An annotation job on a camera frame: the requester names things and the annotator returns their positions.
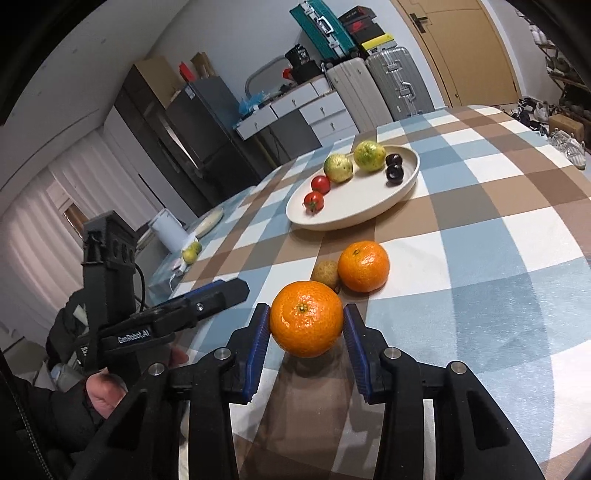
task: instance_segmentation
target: luggage handle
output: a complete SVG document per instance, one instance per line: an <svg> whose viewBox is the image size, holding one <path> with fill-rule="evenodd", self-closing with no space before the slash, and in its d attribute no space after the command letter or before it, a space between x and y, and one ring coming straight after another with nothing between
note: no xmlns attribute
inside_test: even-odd
<svg viewBox="0 0 591 480"><path fill-rule="evenodd" d="M400 89L400 96L398 98L402 99L402 98L408 98L408 100L410 100L411 102L415 101L417 99L417 94L414 93L414 89L412 84L408 83L408 82L400 82L403 86L403 88Z"/></svg>
<svg viewBox="0 0 591 480"><path fill-rule="evenodd" d="M331 33L335 32L335 29L330 24L330 22L326 19L326 17L318 18L316 20L316 25L318 25L318 28L326 37L328 37Z"/></svg>

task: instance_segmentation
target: door handle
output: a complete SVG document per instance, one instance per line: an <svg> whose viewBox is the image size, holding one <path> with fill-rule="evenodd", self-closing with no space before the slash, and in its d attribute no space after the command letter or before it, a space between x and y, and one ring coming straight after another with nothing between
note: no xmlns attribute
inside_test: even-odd
<svg viewBox="0 0 591 480"><path fill-rule="evenodd" d="M425 30L425 27L423 27L423 22L429 20L428 17L417 17L415 14L410 14L409 16L420 33L427 33L427 30Z"/></svg>

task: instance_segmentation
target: cherry tomato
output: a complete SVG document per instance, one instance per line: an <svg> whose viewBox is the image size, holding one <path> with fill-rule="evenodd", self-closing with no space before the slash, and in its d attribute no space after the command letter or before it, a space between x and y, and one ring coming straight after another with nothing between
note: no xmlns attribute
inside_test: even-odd
<svg viewBox="0 0 591 480"><path fill-rule="evenodd" d="M304 206L310 213L317 213L324 208L324 196L320 192L310 192L304 197Z"/></svg>
<svg viewBox="0 0 591 480"><path fill-rule="evenodd" d="M312 190L326 195L330 191L330 180L324 175L318 175L312 179Z"/></svg>

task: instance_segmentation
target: hand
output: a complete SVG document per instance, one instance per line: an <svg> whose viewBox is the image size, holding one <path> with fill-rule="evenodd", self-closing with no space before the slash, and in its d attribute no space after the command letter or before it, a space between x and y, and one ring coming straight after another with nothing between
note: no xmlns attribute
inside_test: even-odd
<svg viewBox="0 0 591 480"><path fill-rule="evenodd" d="M170 367L174 368L185 364L189 357L180 348L173 346L170 351ZM100 372L91 375L86 380L86 392L92 406L104 418L108 419L115 407L126 394L125 389L104 368Z"/></svg>

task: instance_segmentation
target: drawer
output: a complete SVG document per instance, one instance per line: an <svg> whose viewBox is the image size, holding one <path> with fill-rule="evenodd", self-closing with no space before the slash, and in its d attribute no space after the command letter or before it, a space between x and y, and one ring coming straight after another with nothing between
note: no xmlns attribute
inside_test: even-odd
<svg viewBox="0 0 591 480"><path fill-rule="evenodd" d="M304 116L308 125L311 125L342 110L345 110L345 104L340 99L339 94L335 92L308 103L308 105L300 108L300 113Z"/></svg>
<svg viewBox="0 0 591 480"><path fill-rule="evenodd" d="M358 133L359 133L359 130L357 130L357 127L345 128L344 130L341 130L340 132L335 132L332 135L329 135L328 137L321 138L320 144L323 147L329 147L330 145L332 145L335 142L338 142L339 140L352 137L354 135L357 135Z"/></svg>
<svg viewBox="0 0 591 480"><path fill-rule="evenodd" d="M246 140L268 125L271 125L275 120L277 120L275 112L271 108L271 105L267 105L240 122L240 125L236 127L236 131L243 140Z"/></svg>
<svg viewBox="0 0 591 480"><path fill-rule="evenodd" d="M340 132L341 130L354 126L355 123L347 110L331 115L330 117L311 125L312 130L314 130L318 139L328 137L335 132Z"/></svg>
<svg viewBox="0 0 591 480"><path fill-rule="evenodd" d="M332 90L330 88L329 81L326 79L326 77L319 78L318 80L313 80L312 86L314 87L314 90L316 90L316 93L318 93L318 96L326 95L327 93L330 93L330 91Z"/></svg>
<svg viewBox="0 0 591 480"><path fill-rule="evenodd" d="M310 103L315 98L318 98L318 94L311 83L306 83L285 96L281 97L271 104L273 110L278 117L287 115L289 112L296 110L297 108Z"/></svg>

